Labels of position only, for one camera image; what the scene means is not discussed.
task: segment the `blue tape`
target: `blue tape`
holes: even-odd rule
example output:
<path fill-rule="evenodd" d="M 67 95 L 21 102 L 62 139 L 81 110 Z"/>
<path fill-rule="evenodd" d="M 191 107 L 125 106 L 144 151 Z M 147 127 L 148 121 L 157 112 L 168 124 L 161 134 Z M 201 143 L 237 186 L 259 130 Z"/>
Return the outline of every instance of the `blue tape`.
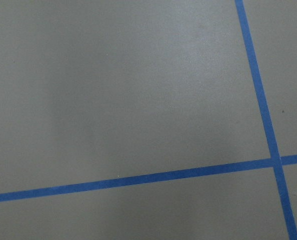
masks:
<path fill-rule="evenodd" d="M 0 194 L 0 202 L 13 201 L 20 199 L 39 198 L 60 194 L 78 193 L 100 189 L 110 189 L 130 185 L 148 184 L 176 179 L 194 178 L 207 175 L 233 173 L 246 170 L 255 170 L 272 167 L 270 159 L 244 161 L 238 163 L 229 163 L 215 166 L 205 166 L 185 170 L 168 171 L 153 173 L 148 175 L 131 176 L 110 180 L 86 182 L 72 185 L 62 185 L 55 187 L 46 187 L 40 189 L 16 191 Z"/>
<path fill-rule="evenodd" d="M 273 163 L 275 179 L 280 196 L 280 201 L 284 213 L 286 228 L 290 240 L 297 240 L 297 227 L 295 224 L 287 184 L 283 172 L 282 162 L 279 154 L 278 144 L 275 138 L 273 124 L 270 116 L 269 107 L 265 97 L 264 87 L 261 80 L 260 70 L 255 54 L 252 36 L 243 4 L 243 0 L 235 0 L 239 23 L 244 39 L 248 63 L 254 83 L 259 111 L 262 117 L 267 145 Z"/>
<path fill-rule="evenodd" d="M 297 155 L 282 156 L 281 161 L 283 165 L 297 164 Z"/>

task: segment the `floor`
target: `floor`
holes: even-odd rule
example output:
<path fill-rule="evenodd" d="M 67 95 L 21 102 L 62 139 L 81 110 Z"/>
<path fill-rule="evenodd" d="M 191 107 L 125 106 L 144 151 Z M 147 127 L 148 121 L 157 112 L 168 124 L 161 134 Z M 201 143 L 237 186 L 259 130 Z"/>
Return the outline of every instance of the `floor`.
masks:
<path fill-rule="evenodd" d="M 297 2 L 0 1 L 0 240 L 297 240 Z"/>

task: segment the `vertical blue line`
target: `vertical blue line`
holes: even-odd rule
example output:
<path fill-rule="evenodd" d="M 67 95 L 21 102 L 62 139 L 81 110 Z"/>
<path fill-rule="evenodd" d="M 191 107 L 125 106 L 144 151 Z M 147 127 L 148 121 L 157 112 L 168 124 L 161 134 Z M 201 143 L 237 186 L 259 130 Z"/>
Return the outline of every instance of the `vertical blue line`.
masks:
<path fill-rule="evenodd" d="M 259 111 L 263 121 L 267 145 L 272 160 L 278 193 L 284 213 L 286 228 L 290 240 L 297 240 L 297 227 L 295 224 L 287 183 L 285 180 L 278 144 L 275 138 L 273 124 L 270 116 L 268 103 L 265 97 L 264 87 L 261 80 L 260 70 L 253 46 L 251 32 L 243 4 L 243 0 L 235 0 L 239 23 L 244 39 L 248 63 L 254 83 Z"/>

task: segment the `blue line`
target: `blue line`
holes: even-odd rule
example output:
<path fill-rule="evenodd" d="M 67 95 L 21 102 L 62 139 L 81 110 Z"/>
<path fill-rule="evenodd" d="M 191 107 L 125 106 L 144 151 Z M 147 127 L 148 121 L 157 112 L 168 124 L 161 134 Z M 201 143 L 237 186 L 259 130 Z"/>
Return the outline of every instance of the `blue line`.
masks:
<path fill-rule="evenodd" d="M 297 164 L 297 155 L 282 156 L 281 161 L 283 165 Z"/>
<path fill-rule="evenodd" d="M 259 111 L 262 117 L 267 145 L 273 163 L 277 188 L 284 213 L 286 228 L 290 240 L 297 240 L 297 227 L 294 220 L 288 188 L 283 172 L 282 162 L 279 154 L 278 144 L 275 138 L 269 107 L 265 97 L 264 87 L 261 80 L 260 70 L 253 46 L 251 32 L 243 4 L 243 0 L 235 0 L 239 23 L 244 39 L 248 63 L 254 83 Z"/>
<path fill-rule="evenodd" d="M 246 170 L 255 170 L 272 167 L 270 159 L 244 161 L 237 163 L 229 163 L 215 166 L 205 166 L 198 168 L 191 168 L 185 170 L 168 171 L 161 173 L 153 173 L 140 176 L 130 176 L 124 178 L 93 181 L 72 185 L 62 185 L 54 187 L 39 188 L 25 191 L 15 191 L 8 193 L 0 193 L 0 202 L 13 201 L 20 199 L 39 198 L 60 194 L 78 193 L 100 189 L 110 189 L 123 186 L 148 184 L 176 179 L 194 178 L 207 175 L 233 173 Z"/>

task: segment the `horizontal blue line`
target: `horizontal blue line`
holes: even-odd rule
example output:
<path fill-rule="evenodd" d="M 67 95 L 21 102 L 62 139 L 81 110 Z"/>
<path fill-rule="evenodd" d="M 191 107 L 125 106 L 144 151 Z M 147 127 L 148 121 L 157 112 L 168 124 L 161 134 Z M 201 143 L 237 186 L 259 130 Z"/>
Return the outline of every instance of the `horizontal blue line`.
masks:
<path fill-rule="evenodd" d="M 60 194 L 71 194 L 92 190 L 110 189 L 130 185 L 148 184 L 176 179 L 194 178 L 207 175 L 225 174 L 246 170 L 263 169 L 272 167 L 271 159 L 252 160 L 222 165 L 205 166 L 185 170 L 167 171 L 140 176 L 130 176 L 117 179 L 78 183 L 72 185 L 62 185 L 46 187 L 25 191 L 15 191 L 0 193 L 0 202 L 20 199 L 39 198 Z"/>
<path fill-rule="evenodd" d="M 297 164 L 297 155 L 281 157 L 282 165 Z"/>

